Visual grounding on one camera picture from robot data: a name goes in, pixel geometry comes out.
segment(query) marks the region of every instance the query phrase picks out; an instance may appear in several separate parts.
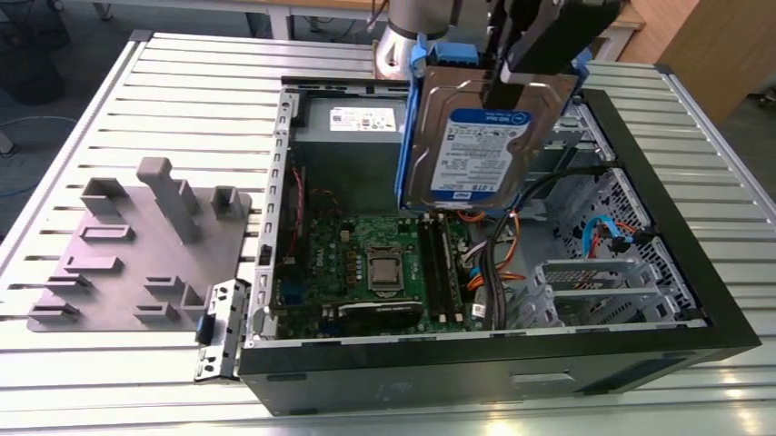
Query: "power supply label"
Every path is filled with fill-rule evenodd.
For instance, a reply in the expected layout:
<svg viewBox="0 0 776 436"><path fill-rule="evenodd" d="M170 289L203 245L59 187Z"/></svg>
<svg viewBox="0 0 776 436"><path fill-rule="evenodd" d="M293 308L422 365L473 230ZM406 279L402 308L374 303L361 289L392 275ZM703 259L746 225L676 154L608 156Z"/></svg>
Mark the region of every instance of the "power supply label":
<svg viewBox="0 0 776 436"><path fill-rule="evenodd" d="M531 123L528 112L453 110L432 179L440 200L480 200L499 191L512 164L507 146Z"/></svg>
<svg viewBox="0 0 776 436"><path fill-rule="evenodd" d="M334 107L329 128L333 132L396 132L397 119L390 107Z"/></svg>

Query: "motherboard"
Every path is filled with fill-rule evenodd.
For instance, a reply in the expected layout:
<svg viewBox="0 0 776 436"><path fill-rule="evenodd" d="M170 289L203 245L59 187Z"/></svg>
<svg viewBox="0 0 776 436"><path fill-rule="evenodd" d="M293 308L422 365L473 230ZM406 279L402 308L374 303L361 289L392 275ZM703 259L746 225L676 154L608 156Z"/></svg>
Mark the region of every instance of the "motherboard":
<svg viewBox="0 0 776 436"><path fill-rule="evenodd" d="M442 214L313 219L301 264L278 283L281 336L468 331L456 267L465 238Z"/></svg>

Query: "cpu socket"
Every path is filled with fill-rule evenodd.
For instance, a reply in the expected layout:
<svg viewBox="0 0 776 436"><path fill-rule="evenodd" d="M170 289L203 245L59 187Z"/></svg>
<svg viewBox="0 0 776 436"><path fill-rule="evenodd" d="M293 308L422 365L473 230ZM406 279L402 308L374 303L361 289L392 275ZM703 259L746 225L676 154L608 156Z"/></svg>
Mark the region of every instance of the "cpu socket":
<svg viewBox="0 0 776 436"><path fill-rule="evenodd" d="M392 298L404 290L402 270L401 248L370 247L366 249L369 290L378 297Z"/></svg>

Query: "slotted metal table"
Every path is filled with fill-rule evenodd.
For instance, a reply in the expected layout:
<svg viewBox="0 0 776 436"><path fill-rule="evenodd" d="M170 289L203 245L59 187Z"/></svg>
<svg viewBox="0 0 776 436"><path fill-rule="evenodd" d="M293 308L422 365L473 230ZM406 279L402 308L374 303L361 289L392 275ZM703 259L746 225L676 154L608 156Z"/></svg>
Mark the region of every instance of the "slotted metal table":
<svg viewBox="0 0 776 436"><path fill-rule="evenodd" d="M776 427L776 209L671 74L591 65L763 346L623 395L276 419L242 385L195 386L190 332L32 333L27 312L91 177L170 158L193 186L262 204L280 78L373 76L370 46L155 34L131 41L0 247L0 432L98 434L760 434ZM261 211L238 276L253 278Z"/></svg>

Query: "hard drive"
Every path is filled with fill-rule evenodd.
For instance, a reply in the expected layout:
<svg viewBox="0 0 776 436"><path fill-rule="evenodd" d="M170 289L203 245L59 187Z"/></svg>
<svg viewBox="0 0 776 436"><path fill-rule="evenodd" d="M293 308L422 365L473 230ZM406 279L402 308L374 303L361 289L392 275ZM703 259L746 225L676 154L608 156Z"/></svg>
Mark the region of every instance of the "hard drive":
<svg viewBox="0 0 776 436"><path fill-rule="evenodd" d="M485 71L430 66L405 162L401 206L503 209L516 200L577 83L575 75L527 77L513 111L483 109Z"/></svg>

